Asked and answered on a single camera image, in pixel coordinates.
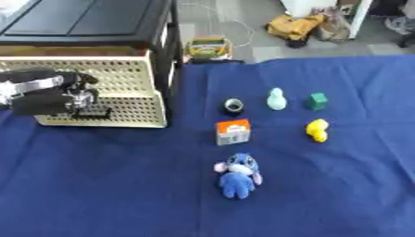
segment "orange box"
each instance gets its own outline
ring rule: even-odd
[[[246,143],[251,135],[248,119],[223,121],[216,124],[217,145]]]

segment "white cable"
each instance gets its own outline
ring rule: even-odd
[[[203,8],[205,8],[205,9],[209,10],[209,11],[212,11],[212,12],[216,13],[219,17],[223,17],[224,19],[231,20],[231,21],[233,21],[233,22],[239,23],[239,24],[241,24],[242,26],[244,26],[244,27],[247,29],[247,31],[248,31],[248,37],[249,37],[249,40],[248,40],[248,42],[247,42],[247,43],[245,43],[245,44],[240,44],[240,45],[236,45],[234,48],[248,46],[248,45],[250,45],[250,44],[252,43],[252,41],[254,40],[254,36],[255,36],[256,31],[255,31],[254,29],[252,29],[251,27],[249,27],[248,25],[246,25],[245,23],[243,23],[242,21],[240,21],[240,20],[237,20],[237,19],[230,19],[230,18],[228,18],[227,16],[223,15],[222,13],[220,13],[218,10],[213,9],[213,8],[211,8],[211,7],[209,7],[209,6],[203,6],[203,5],[201,5],[201,4],[180,4],[180,6],[199,6],[199,7],[203,7]]]

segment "green cube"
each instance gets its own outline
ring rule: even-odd
[[[327,106],[329,100],[323,93],[312,94],[308,99],[308,107],[312,110],[322,110]]]

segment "blue stuffed toy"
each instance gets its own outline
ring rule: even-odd
[[[220,177],[220,187],[227,198],[237,195],[239,199],[245,199],[255,190],[255,184],[262,184],[258,163],[249,154],[231,156],[227,162],[217,163],[215,171],[224,173]]]

